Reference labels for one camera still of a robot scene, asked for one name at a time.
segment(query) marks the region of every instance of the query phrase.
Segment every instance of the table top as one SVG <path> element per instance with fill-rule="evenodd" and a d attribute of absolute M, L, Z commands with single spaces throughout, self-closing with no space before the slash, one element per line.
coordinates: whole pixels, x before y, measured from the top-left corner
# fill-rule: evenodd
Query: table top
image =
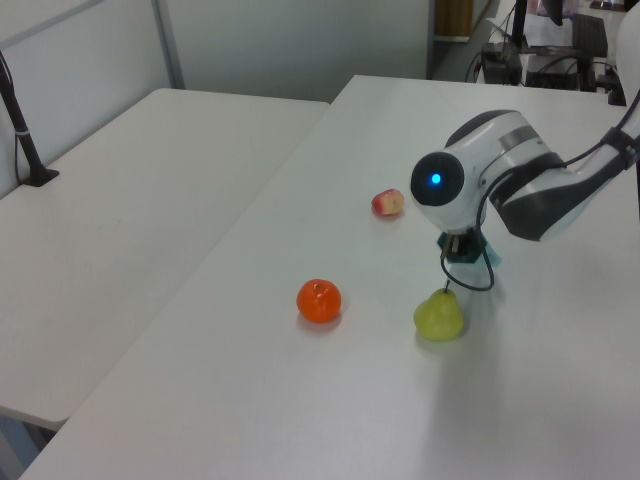
<path fill-rule="evenodd" d="M 328 105 L 159 90 L 0 201 L 0 413 L 57 429 Z"/>
<path fill-rule="evenodd" d="M 502 108 L 564 158 L 624 112 L 580 92 L 355 77 L 24 480 L 633 477 L 635 175 L 547 243 L 490 209 L 496 288 L 454 287 L 459 339 L 415 332 L 444 275 L 411 171 Z M 381 220 L 370 200 L 394 187 L 404 213 Z M 314 277 L 343 293 L 325 326 L 295 306 Z"/>

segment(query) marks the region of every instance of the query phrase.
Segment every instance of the apple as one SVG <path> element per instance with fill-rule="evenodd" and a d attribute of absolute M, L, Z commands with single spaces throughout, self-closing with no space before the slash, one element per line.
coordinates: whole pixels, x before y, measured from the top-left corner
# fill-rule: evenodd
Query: apple
<path fill-rule="evenodd" d="M 404 208 L 404 196 L 400 191 L 391 188 L 373 197 L 371 206 L 378 215 L 396 215 Z"/>

